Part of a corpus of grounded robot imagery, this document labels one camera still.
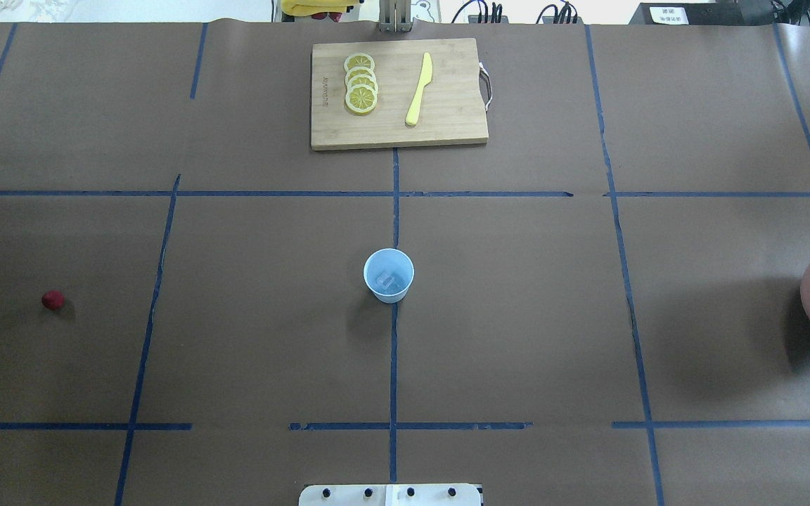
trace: cutting board handle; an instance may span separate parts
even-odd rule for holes
[[[489,78],[489,72],[486,71],[486,67],[483,67],[483,62],[480,62],[480,78],[483,79],[483,82],[486,83],[486,103],[483,105],[483,108],[486,112],[489,112],[489,104],[492,103],[492,79]]]

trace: cutting board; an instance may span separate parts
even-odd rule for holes
[[[352,53],[371,55],[380,99],[369,115],[346,107],[346,71]],[[405,114],[418,85],[424,52],[433,81],[424,89],[418,124]],[[357,150],[404,146],[483,144],[489,140],[480,94],[476,39],[315,44],[311,52],[311,148]]]

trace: red object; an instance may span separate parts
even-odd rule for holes
[[[62,307],[64,307],[65,296],[64,294],[61,294],[61,292],[59,292],[58,290],[46,292],[45,295],[42,295],[42,305],[44,305],[46,309],[57,311]]]

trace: yellow lemon slice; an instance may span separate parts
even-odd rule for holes
[[[367,115],[377,106],[377,91],[367,84],[356,84],[346,92],[346,106],[356,115]]]
[[[355,67],[367,67],[373,70],[373,58],[371,58],[371,55],[364,53],[351,54],[346,58],[346,63],[343,64],[343,67],[347,72],[353,70]]]
[[[373,70],[370,70],[368,67],[352,67],[346,73],[346,82],[352,80],[352,77],[355,76],[370,76],[376,78],[373,74]]]
[[[358,76],[352,77],[346,83],[346,89],[351,89],[352,86],[356,86],[356,84],[367,84],[367,86],[372,87],[374,91],[379,91],[377,87],[377,80],[368,74],[358,74]]]

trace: knife handle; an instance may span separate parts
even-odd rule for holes
[[[424,86],[427,86],[427,84],[418,86],[418,89],[414,92],[414,98],[411,99],[411,107],[408,108],[408,113],[405,115],[405,124],[409,126],[418,124],[418,118],[420,117],[420,101],[424,99]]]

